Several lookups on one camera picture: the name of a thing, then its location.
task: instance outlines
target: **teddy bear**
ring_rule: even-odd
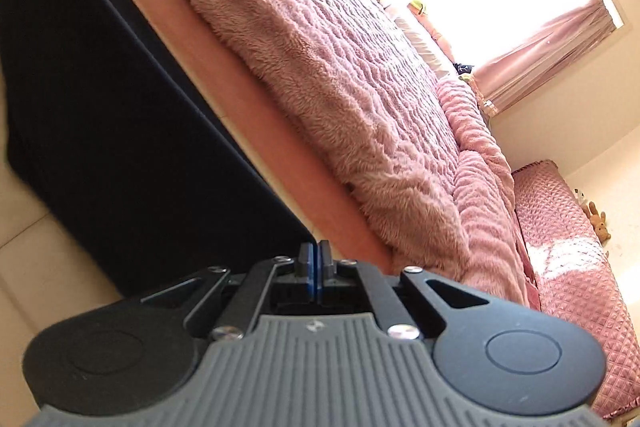
[[[600,240],[600,244],[602,245],[607,239],[611,239],[611,234],[607,230],[606,219],[607,216],[604,212],[598,215],[598,210],[596,208],[596,204],[593,201],[590,201],[589,206],[586,203],[581,205],[582,211],[585,213],[593,230],[595,231],[598,239]]]

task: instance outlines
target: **floor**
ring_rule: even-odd
[[[0,425],[17,427],[38,410],[20,367],[31,338],[118,293],[7,165],[5,111],[0,76]]]

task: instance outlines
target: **pink textured blanket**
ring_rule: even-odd
[[[526,303],[513,179],[457,79],[375,0],[190,0],[349,187],[396,266]]]

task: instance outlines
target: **black bed headboard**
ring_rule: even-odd
[[[131,0],[0,0],[8,157],[124,295],[311,233]]]

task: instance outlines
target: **ridged rubber surface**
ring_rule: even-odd
[[[307,326],[321,321],[316,332]],[[212,344],[178,393],[149,409],[88,418],[45,407],[30,427],[528,427],[605,425],[587,407],[510,417],[451,390],[424,344],[384,335],[372,315],[273,317]]]

